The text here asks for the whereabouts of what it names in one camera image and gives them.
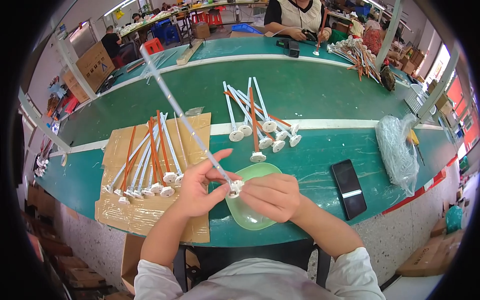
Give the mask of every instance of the black chair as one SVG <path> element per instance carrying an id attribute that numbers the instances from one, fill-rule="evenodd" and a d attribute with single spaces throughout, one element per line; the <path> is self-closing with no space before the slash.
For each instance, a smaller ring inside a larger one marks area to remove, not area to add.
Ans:
<path id="1" fill-rule="evenodd" d="M 317 264 L 317 285 L 325 288 L 328 271 L 330 269 L 331 256 L 325 253 L 317 244 L 312 245 L 312 252 L 318 250 L 318 264 Z M 184 293 L 188 291 L 187 279 L 192 282 L 192 287 L 205 280 L 202 278 L 202 271 L 197 266 L 187 267 L 186 251 L 195 254 L 195 248 L 192 246 L 180 245 L 175 258 L 173 259 L 173 275 L 177 279 Z"/>

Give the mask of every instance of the black phone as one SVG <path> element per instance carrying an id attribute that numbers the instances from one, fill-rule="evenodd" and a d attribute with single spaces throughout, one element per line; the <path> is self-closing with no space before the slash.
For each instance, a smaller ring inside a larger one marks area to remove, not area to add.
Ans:
<path id="1" fill-rule="evenodd" d="M 367 210 L 357 173 L 349 159 L 332 165 L 332 171 L 340 189 L 340 197 L 347 219 L 351 220 Z"/>

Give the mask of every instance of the red plastic stool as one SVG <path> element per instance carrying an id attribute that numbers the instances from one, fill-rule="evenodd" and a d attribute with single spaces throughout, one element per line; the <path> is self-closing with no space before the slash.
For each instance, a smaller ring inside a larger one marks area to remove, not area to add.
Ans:
<path id="1" fill-rule="evenodd" d="M 158 40 L 158 37 L 144 42 L 144 47 L 147 49 L 148 54 L 154 54 L 163 51 L 163 46 Z"/>
<path id="2" fill-rule="evenodd" d="M 207 14 L 207 23 L 209 25 L 215 24 L 217 26 L 223 27 L 222 16 L 220 15 L 220 12 L 218 12 L 217 14 L 208 13 Z"/>
<path id="3" fill-rule="evenodd" d="M 121 59 L 120 55 L 117 55 L 114 58 L 112 58 L 112 62 L 113 62 L 113 66 L 115 67 L 115 69 L 120 69 L 121 67 L 123 67 L 125 65 L 125 63 Z"/>
<path id="4" fill-rule="evenodd" d="M 193 13 L 192 14 L 192 23 L 205 22 L 206 16 L 205 12 Z"/>

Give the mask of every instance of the white edge strip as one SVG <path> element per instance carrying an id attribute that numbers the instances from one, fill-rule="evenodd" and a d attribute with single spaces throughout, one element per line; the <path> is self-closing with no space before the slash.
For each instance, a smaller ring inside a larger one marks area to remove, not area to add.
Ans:
<path id="1" fill-rule="evenodd" d="M 293 119 L 284 120 L 288 124 L 298 123 L 300 130 L 308 129 L 361 129 L 361 128 L 375 128 L 378 123 L 377 120 L 348 120 L 348 119 Z M 242 122 L 235 123 L 237 127 L 243 125 Z M 430 130 L 443 130 L 441 126 L 419 124 L 415 129 L 430 129 Z M 210 125 L 210 135 L 224 135 L 232 132 L 231 123 L 212 124 Z M 108 140 L 93 142 L 80 146 L 72 147 L 70 153 L 101 149 L 108 143 Z M 65 152 L 57 151 L 49 155 L 49 157 L 60 156 Z"/>
<path id="2" fill-rule="evenodd" d="M 203 59 L 203 60 L 194 60 L 194 61 L 189 61 L 187 64 L 178 66 L 178 65 L 173 65 L 169 67 L 165 67 L 160 69 L 160 74 L 178 70 L 178 69 L 183 69 L 183 68 L 188 68 L 188 67 L 194 67 L 194 66 L 199 66 L 199 65 L 204 65 L 204 64 L 209 64 L 209 63 L 214 63 L 214 62 L 224 62 L 224 61 L 235 61 L 235 60 L 302 60 L 302 61 L 309 61 L 309 62 L 317 62 L 317 63 L 324 63 L 324 64 L 329 64 L 329 65 L 334 65 L 334 66 L 339 66 L 339 67 L 351 67 L 352 65 L 349 63 L 344 63 L 344 62 L 339 62 L 339 61 L 334 61 L 334 60 L 326 60 L 326 59 L 320 59 L 320 58 L 315 58 L 315 57 L 307 57 L 307 56 L 299 56 L 298 58 L 293 58 L 293 57 L 288 57 L 283 54 L 244 54 L 244 55 L 231 55 L 231 56 L 222 56 L 222 57 L 213 57 L 209 59 Z M 121 87 L 124 87 L 126 85 L 132 84 L 134 82 L 137 82 L 142 79 L 146 79 L 149 76 L 137 76 L 133 77 L 129 80 L 126 80 L 120 84 L 114 85 L 111 89 L 108 91 L 105 91 L 101 94 L 98 94 L 97 97 L 104 96 L 110 92 L 113 92 Z M 406 87 L 410 87 L 409 85 L 406 85 L 402 83 L 399 79 L 396 80 L 399 84 L 402 84 Z M 84 107 L 85 105 L 89 104 L 92 102 L 91 99 L 88 99 L 87 101 L 83 102 L 80 104 L 77 109 L 73 112 L 75 113 L 78 111 L 78 109 Z M 63 116 L 60 121 L 63 121 L 66 119 L 69 115 Z"/>

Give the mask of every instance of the yellow screwdriver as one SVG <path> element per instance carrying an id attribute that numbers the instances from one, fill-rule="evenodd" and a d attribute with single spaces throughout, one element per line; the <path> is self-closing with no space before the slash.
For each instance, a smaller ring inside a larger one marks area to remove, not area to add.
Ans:
<path id="1" fill-rule="evenodd" d="M 413 143 L 413 145 L 417 149 L 417 152 L 419 153 L 421 162 L 423 163 L 423 165 L 425 165 L 425 161 L 423 161 L 423 155 L 421 154 L 420 148 L 419 148 L 420 142 L 419 142 L 419 139 L 418 139 L 417 135 L 413 131 L 413 129 L 410 129 L 410 133 L 408 134 L 407 138 L 408 138 L 409 141 L 411 141 Z"/>

